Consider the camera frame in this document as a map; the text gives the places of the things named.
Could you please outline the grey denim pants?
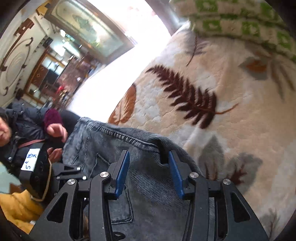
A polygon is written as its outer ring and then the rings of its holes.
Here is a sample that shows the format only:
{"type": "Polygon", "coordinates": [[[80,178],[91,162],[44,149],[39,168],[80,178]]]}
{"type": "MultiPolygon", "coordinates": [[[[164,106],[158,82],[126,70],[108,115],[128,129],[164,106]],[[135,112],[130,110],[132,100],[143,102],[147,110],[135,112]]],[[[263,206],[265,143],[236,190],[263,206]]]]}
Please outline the grey denim pants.
{"type": "Polygon", "coordinates": [[[126,240],[181,240],[189,202],[175,191],[166,161],[171,150],[191,170],[200,169],[191,156],[169,138],[136,128],[123,128],[89,118],[67,120],[69,133],[62,160],[79,166],[93,178],[130,154],[125,189],[118,200],[109,202],[112,229],[126,240]]]}

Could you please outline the person in dark jacket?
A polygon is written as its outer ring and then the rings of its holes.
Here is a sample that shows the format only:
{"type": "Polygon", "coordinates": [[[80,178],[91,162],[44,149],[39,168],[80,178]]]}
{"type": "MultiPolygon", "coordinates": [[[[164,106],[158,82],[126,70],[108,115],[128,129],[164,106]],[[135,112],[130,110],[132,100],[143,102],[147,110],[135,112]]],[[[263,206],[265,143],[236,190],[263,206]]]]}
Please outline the person in dark jacket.
{"type": "Polygon", "coordinates": [[[52,163],[62,161],[62,150],[80,117],[68,110],[26,108],[11,103],[1,108],[1,163],[17,179],[33,145],[52,163]]]}

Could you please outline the leaf pattern bed blanket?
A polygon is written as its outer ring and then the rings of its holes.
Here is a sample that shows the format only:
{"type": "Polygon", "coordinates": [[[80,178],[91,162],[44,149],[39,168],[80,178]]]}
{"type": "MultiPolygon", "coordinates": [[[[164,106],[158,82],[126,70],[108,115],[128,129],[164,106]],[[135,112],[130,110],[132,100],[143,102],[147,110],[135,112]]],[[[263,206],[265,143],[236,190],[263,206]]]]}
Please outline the leaf pattern bed blanket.
{"type": "Polygon", "coordinates": [[[295,240],[295,62],[252,42],[181,30],[109,117],[170,138],[230,179],[270,240],[295,240]]]}

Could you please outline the framed fish picture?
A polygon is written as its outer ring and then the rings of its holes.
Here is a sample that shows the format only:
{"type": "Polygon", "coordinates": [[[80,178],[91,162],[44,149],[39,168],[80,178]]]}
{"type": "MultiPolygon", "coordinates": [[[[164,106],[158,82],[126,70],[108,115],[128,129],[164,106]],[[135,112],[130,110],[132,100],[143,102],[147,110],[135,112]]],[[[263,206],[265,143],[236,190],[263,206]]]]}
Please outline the framed fish picture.
{"type": "Polygon", "coordinates": [[[105,65],[134,47],[124,31],[89,1],[50,1],[45,18],[105,65]]]}

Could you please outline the green checkered folded quilt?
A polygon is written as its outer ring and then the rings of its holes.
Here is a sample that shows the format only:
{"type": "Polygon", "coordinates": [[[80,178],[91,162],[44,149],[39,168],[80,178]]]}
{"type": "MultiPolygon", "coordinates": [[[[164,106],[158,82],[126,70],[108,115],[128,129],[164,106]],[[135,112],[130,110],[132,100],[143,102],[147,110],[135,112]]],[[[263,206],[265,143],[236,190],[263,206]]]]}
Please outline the green checkered folded quilt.
{"type": "Polygon", "coordinates": [[[295,61],[295,38],[266,1],[170,1],[202,36],[252,41],[295,61]]]}

